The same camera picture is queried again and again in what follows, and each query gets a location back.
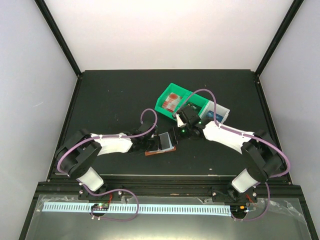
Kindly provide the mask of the brown leather card holder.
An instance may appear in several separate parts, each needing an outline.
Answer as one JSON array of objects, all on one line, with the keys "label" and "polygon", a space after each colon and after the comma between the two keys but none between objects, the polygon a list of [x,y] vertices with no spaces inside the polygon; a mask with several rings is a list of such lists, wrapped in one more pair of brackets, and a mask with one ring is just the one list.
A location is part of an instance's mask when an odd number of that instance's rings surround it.
[{"label": "brown leather card holder", "polygon": [[173,152],[176,150],[176,147],[173,145],[168,132],[154,135],[152,140],[152,145],[144,153],[145,156]]}]

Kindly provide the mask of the black credit card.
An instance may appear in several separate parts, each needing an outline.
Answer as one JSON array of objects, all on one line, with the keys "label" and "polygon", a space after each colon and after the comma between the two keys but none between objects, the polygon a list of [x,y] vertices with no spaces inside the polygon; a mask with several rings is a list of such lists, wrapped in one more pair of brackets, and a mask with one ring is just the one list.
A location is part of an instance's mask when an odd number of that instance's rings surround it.
[{"label": "black credit card", "polygon": [[159,135],[160,149],[162,151],[170,149],[172,147],[171,139],[168,132],[161,133]]}]

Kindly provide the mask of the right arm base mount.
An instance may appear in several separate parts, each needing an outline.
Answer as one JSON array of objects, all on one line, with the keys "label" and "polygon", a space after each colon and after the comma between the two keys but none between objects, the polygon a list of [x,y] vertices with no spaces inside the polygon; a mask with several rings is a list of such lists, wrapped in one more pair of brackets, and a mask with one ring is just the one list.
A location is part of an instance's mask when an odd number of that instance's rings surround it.
[{"label": "right arm base mount", "polygon": [[209,191],[209,195],[212,197],[213,202],[225,203],[225,204],[246,204],[257,203],[257,196],[254,195],[255,191],[250,188],[244,193],[240,193],[232,186],[214,185]]}]

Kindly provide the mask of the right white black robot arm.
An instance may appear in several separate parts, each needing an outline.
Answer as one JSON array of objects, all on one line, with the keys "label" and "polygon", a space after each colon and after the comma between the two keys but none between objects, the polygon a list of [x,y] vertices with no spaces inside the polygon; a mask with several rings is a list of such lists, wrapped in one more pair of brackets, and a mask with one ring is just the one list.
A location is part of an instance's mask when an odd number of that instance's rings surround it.
[{"label": "right white black robot arm", "polygon": [[180,108],[175,118],[177,126],[170,130],[173,144],[186,138],[205,139],[229,147],[245,158],[246,168],[231,181],[227,189],[228,198],[234,202],[240,201],[249,188],[266,183],[285,161],[265,131],[245,132],[211,119],[201,120],[189,105]]}]

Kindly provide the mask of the blue credit card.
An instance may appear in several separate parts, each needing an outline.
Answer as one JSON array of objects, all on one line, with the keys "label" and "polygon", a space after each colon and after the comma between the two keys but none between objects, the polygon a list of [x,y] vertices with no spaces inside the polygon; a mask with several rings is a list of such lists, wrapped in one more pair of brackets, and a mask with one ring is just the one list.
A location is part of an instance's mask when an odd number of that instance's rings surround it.
[{"label": "blue credit card", "polygon": [[217,113],[214,113],[213,111],[211,111],[211,110],[209,110],[207,113],[206,113],[206,115],[205,115],[208,119],[210,119],[210,120],[214,120],[214,117],[215,117],[215,119],[219,122],[219,123],[221,123],[222,122],[222,120],[223,120],[223,116],[221,116],[221,115],[219,115],[219,114],[217,114]]}]

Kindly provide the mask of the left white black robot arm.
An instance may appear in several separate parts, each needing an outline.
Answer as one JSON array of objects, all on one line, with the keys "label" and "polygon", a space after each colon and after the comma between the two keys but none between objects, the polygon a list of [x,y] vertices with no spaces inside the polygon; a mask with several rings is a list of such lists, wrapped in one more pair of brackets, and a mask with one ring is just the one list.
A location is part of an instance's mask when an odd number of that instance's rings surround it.
[{"label": "left white black robot arm", "polygon": [[139,128],[118,134],[93,134],[85,129],[77,131],[55,152],[56,169],[84,185],[97,200],[108,192],[104,180],[93,168],[98,156],[113,153],[145,152],[158,142],[153,138],[155,123],[144,122]]}]

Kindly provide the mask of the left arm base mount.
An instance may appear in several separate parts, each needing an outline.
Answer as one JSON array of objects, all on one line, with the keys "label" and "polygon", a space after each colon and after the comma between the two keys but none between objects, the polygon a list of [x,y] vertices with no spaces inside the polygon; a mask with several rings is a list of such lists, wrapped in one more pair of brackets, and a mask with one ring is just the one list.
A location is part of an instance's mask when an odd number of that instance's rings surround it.
[{"label": "left arm base mount", "polygon": [[108,194],[100,195],[102,193],[110,191],[111,188],[108,187],[107,185],[103,185],[100,187],[97,191],[93,191],[95,195],[90,194],[83,186],[79,190],[78,194],[78,199],[79,200],[84,200],[84,201],[89,201],[89,202],[111,202],[112,200],[114,201],[119,201],[123,195],[125,195],[125,192],[123,190],[117,190]]}]

